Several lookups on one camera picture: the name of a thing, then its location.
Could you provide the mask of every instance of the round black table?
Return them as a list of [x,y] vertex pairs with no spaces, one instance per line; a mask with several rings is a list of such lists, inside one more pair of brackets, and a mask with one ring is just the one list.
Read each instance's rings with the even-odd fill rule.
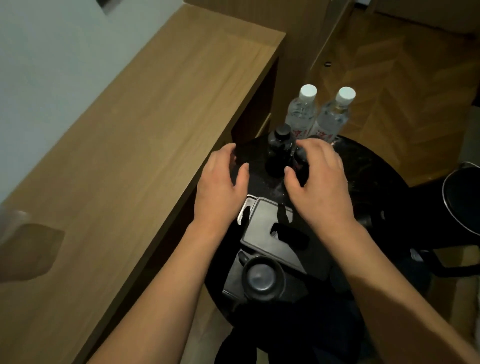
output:
[[[405,193],[407,184],[383,159],[353,140],[338,137],[334,149],[341,156],[348,189],[357,220],[370,232],[384,253],[402,271],[406,278],[425,293],[430,275],[423,263],[414,262],[409,248],[401,242],[392,243],[395,235],[382,221],[383,211]],[[283,177],[267,173],[267,136],[237,146],[236,166],[250,164],[249,194],[265,197],[295,211]],[[276,345],[285,345],[284,339],[295,333],[296,338],[320,351],[333,355],[345,363],[354,363],[371,352],[365,340],[365,327],[339,267],[332,261],[329,277],[319,280],[309,275],[286,269],[291,277],[290,287],[300,297],[292,302],[258,304],[233,299],[224,292],[227,276],[237,259],[243,227],[234,221],[217,250],[205,279],[212,299],[224,317],[235,327],[251,336],[257,347],[267,352]]]

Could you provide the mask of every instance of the left hand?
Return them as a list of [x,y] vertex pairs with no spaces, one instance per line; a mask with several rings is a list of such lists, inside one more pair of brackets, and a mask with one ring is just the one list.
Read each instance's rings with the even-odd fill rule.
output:
[[213,152],[205,164],[197,186],[195,219],[202,229],[226,234],[232,221],[238,216],[248,193],[249,165],[239,170],[235,186],[230,178],[230,161],[235,143]]

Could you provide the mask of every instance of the black bottle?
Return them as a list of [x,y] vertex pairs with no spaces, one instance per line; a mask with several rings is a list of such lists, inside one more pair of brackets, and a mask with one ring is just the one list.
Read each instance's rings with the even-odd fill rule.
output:
[[268,156],[265,169],[272,177],[283,177],[294,143],[290,125],[283,124],[268,136]]
[[307,183],[309,175],[309,166],[307,161],[307,152],[305,149],[297,147],[293,154],[293,170],[297,175],[297,179],[300,182],[300,186],[304,186]]

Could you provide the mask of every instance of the hand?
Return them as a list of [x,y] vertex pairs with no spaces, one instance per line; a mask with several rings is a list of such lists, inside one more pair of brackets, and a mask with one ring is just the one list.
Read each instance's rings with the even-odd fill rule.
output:
[[356,222],[342,159],[320,139],[298,140],[297,145],[307,152],[309,177],[302,188],[295,171],[286,167],[285,186],[297,211],[325,242]]
[[194,223],[208,231],[226,234],[238,216],[248,193],[249,165],[239,170],[234,186],[230,178],[230,161],[235,143],[213,152],[205,164],[197,186]]

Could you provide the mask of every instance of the herringbone floor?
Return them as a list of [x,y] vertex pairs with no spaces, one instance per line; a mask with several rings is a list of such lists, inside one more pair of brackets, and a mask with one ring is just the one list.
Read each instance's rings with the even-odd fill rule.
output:
[[322,67],[317,100],[357,91],[342,135],[390,163],[410,185],[455,167],[480,82],[480,43],[355,9]]

